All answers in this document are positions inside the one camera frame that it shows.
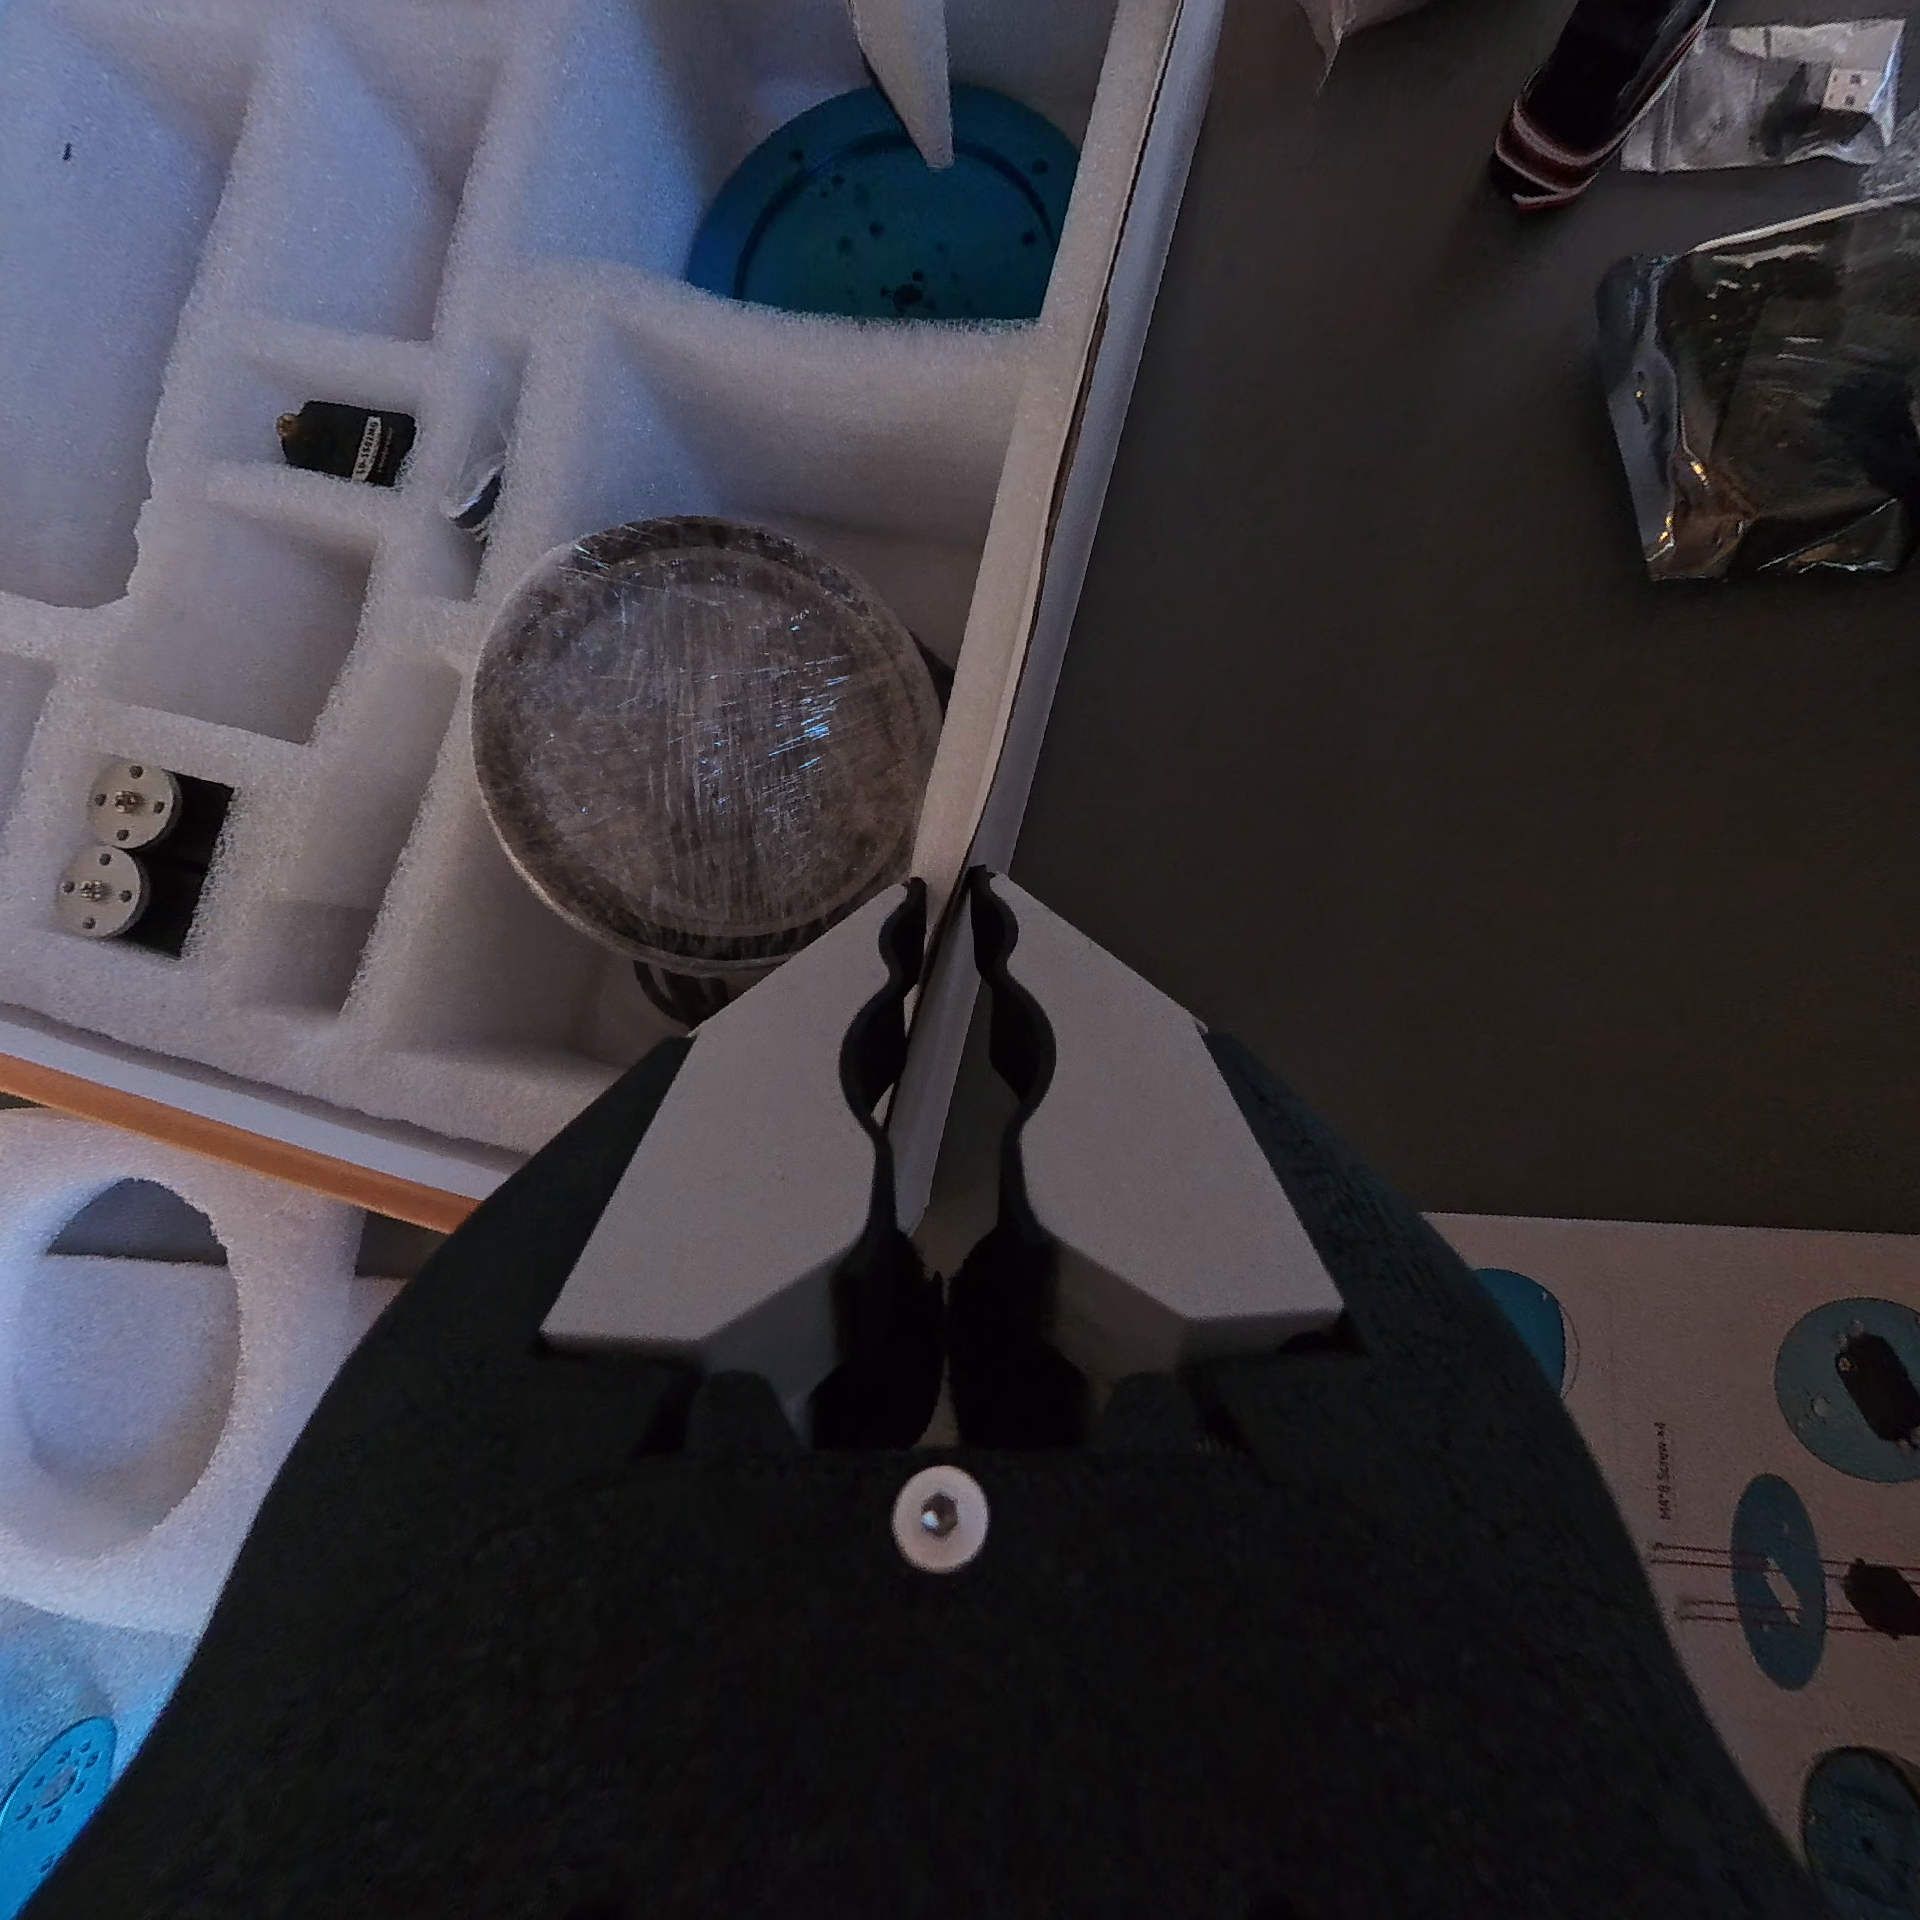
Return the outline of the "small black servo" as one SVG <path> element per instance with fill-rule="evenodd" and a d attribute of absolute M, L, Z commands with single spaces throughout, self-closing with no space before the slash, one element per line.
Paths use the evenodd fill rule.
<path fill-rule="evenodd" d="M 275 421 L 290 468 L 395 490 L 418 443 L 418 415 L 342 399 L 307 399 Z"/>

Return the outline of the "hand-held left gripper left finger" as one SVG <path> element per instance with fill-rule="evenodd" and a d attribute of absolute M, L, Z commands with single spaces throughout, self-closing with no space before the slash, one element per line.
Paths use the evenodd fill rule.
<path fill-rule="evenodd" d="M 751 1373 L 825 1449 L 923 1437 L 943 1305 L 880 1118 L 923 912 L 923 881 L 887 889 L 695 1030 L 542 1322 L 552 1348 Z"/>

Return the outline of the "white foam block with hole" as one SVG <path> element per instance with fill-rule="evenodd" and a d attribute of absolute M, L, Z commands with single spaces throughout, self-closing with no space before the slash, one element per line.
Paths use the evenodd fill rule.
<path fill-rule="evenodd" d="M 219 1259 L 56 1252 L 148 1184 Z M 362 1215 L 50 1110 L 5 1116 L 5 1597 L 195 1635 L 307 1417 L 391 1301 Z"/>

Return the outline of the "silver foil bag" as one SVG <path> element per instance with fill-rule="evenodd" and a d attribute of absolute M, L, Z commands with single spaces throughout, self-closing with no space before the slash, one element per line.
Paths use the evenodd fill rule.
<path fill-rule="evenodd" d="M 1631 253 L 1596 366 L 1653 584 L 1918 554 L 1918 197 Z"/>

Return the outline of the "small clear parts bag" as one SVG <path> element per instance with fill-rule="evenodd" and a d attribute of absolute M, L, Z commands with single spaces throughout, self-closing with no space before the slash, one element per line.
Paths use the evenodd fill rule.
<path fill-rule="evenodd" d="M 1629 175 L 1877 162 L 1896 133 L 1907 25 L 1706 27 L 1620 141 Z"/>

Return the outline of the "white user manual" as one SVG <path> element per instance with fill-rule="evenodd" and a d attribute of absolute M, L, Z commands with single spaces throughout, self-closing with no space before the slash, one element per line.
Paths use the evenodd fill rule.
<path fill-rule="evenodd" d="M 1824 1918 L 1918 1918 L 1918 1236 L 1435 1215 Z"/>

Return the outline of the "black servo with silver disc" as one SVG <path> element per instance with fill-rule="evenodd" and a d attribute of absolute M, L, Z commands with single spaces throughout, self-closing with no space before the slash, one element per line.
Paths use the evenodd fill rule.
<path fill-rule="evenodd" d="M 212 851 L 84 847 L 58 875 L 56 922 L 75 939 L 182 957 L 209 870 Z"/>
<path fill-rule="evenodd" d="M 107 759 L 88 788 L 88 831 L 103 851 L 204 867 L 226 831 L 234 788 L 161 766 Z"/>

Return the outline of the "white foam sheet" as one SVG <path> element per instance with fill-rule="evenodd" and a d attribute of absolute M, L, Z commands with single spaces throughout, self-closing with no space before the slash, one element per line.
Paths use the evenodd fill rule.
<path fill-rule="evenodd" d="M 132 1765 L 195 1642 L 5 1599 L 5 1795 L 67 1727 L 107 1716 L 115 1782 Z"/>

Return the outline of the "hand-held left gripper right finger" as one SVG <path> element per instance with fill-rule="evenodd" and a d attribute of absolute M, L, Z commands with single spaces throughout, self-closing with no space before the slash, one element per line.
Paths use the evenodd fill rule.
<path fill-rule="evenodd" d="M 960 1442 L 1074 1449 L 1125 1377 L 1335 1326 L 1206 1025 L 998 870 L 969 875 L 969 922 L 1014 1110 L 998 1217 L 949 1285 Z"/>

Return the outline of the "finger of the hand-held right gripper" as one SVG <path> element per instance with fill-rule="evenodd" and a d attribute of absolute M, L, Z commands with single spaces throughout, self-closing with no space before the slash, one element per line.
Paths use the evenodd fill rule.
<path fill-rule="evenodd" d="M 860 58 L 932 169 L 956 162 L 949 8 L 849 3 Z"/>

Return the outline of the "blue round metal plate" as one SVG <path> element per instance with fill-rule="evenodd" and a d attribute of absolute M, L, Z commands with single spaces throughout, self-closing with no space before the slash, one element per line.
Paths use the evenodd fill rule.
<path fill-rule="evenodd" d="M 5 1918 L 18 1918 L 51 1876 L 115 1782 L 118 1728 L 107 1716 L 67 1727 L 5 1795 Z"/>
<path fill-rule="evenodd" d="M 1041 316 L 1080 149 L 1000 89 L 953 87 L 956 161 L 932 169 L 869 82 L 776 127 L 719 186 L 685 281 L 799 316 Z"/>

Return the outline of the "dark round metal part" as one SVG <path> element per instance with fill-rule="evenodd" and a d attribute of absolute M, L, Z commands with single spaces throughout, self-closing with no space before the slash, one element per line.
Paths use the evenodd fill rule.
<path fill-rule="evenodd" d="M 777 969 L 913 867 L 943 697 L 906 621 L 810 542 L 651 517 L 542 554 L 470 683 L 515 870 L 641 969 Z"/>

